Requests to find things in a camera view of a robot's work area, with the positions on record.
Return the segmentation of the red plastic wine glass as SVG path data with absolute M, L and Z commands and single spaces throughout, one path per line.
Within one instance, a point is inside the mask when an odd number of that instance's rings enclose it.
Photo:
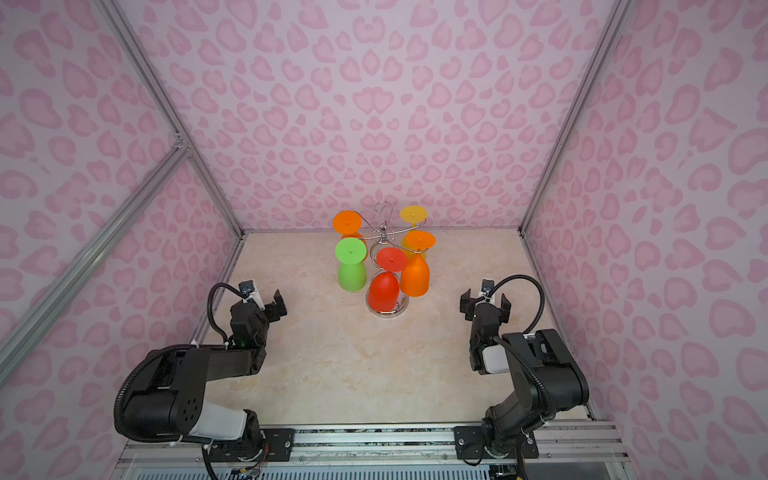
M 399 274 L 407 265 L 407 256 L 398 248 L 386 247 L 375 259 L 381 272 L 371 281 L 367 304 L 378 314 L 390 314 L 397 310 L 401 292 Z

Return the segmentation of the yellow plastic wine glass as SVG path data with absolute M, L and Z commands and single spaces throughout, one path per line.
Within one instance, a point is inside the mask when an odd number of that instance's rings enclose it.
M 401 220 L 409 227 L 403 231 L 403 241 L 410 242 L 411 239 L 420 239 L 427 231 L 425 230 L 428 212 L 424 207 L 418 205 L 409 205 L 400 211 Z

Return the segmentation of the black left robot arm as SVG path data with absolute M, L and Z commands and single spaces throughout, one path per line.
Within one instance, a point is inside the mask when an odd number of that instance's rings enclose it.
M 258 374 L 267 356 L 272 324 L 287 314 L 287 306 L 276 292 L 264 302 L 253 281 L 238 286 L 222 282 L 212 286 L 214 296 L 226 289 L 238 297 L 230 308 L 230 329 L 217 323 L 218 345 L 177 344 L 150 351 L 127 375 L 113 406 L 115 430 L 129 440 L 146 444 L 191 443 L 203 449 L 210 460 L 263 461 L 268 441 L 257 414 L 206 401 L 212 381 Z

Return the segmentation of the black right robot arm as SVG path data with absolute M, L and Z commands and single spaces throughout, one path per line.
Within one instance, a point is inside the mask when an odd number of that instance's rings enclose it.
M 500 334 L 511 312 L 507 298 L 496 306 L 466 291 L 459 311 L 471 323 L 471 369 L 481 375 L 508 373 L 513 391 L 486 410 L 478 427 L 453 429 L 457 458 L 470 466 L 492 458 L 537 458 L 534 431 L 558 413 L 588 403 L 585 375 L 554 329 Z

